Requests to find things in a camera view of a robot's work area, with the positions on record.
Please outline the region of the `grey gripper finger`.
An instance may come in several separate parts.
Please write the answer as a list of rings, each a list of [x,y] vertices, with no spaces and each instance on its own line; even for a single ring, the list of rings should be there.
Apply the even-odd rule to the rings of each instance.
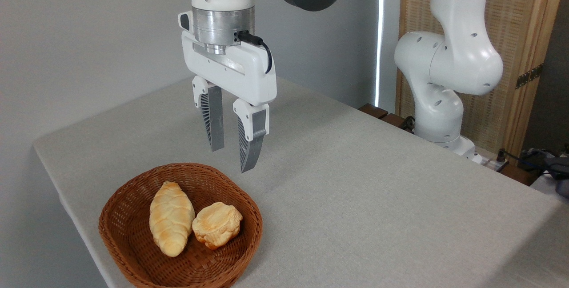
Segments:
[[[233,103],[238,122],[240,172],[252,170],[261,153],[264,136],[269,134],[268,104],[252,106],[238,98]]]
[[[199,109],[212,152],[224,148],[222,89],[200,76],[192,80],[195,107]]]

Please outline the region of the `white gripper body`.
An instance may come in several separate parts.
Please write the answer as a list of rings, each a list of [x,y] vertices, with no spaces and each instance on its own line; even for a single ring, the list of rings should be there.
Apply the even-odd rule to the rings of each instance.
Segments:
[[[253,11],[180,13],[188,69],[252,106],[276,98],[276,68],[266,49],[242,37],[254,36]]]

